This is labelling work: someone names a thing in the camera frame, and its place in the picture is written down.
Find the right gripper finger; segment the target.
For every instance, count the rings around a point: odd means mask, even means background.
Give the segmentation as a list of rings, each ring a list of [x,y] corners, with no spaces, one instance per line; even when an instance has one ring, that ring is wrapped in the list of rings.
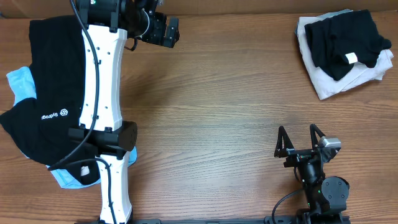
[[[280,126],[278,129],[277,143],[274,151],[274,157],[288,157],[295,151],[294,145],[290,140],[285,128]]]
[[[316,149],[318,146],[318,138],[322,138],[325,134],[315,125],[310,125],[310,136],[312,142],[312,149]]]

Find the black t-shirt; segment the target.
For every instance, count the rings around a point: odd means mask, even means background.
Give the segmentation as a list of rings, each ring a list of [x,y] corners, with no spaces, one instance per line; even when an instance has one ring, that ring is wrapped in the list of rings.
[[[346,76],[356,62],[374,68],[381,51],[392,47],[379,34],[367,9],[310,23],[304,29],[314,66],[335,81]]]

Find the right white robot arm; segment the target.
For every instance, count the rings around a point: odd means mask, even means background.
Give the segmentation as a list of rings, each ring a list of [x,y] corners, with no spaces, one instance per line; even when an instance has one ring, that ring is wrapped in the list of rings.
[[[289,223],[350,224],[344,216],[349,197],[349,183],[342,177],[327,177],[324,164],[330,162],[340,151],[341,141],[325,135],[315,124],[310,125],[312,146],[310,149],[294,148],[287,131],[279,127],[274,156],[284,158],[284,167],[292,167],[302,187],[282,197],[274,206],[271,222],[279,223],[275,213],[279,205],[301,192],[307,199],[307,208],[299,209],[296,215],[286,218]]]

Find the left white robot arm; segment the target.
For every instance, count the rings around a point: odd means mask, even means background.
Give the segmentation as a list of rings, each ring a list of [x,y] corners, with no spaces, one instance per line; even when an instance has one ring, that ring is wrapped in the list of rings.
[[[132,223],[129,159],[136,155],[137,124],[123,120],[121,63],[128,39],[172,48],[179,20],[157,12],[159,0],[72,1],[85,47],[85,92],[69,137],[89,149],[98,167],[102,206],[98,223]]]

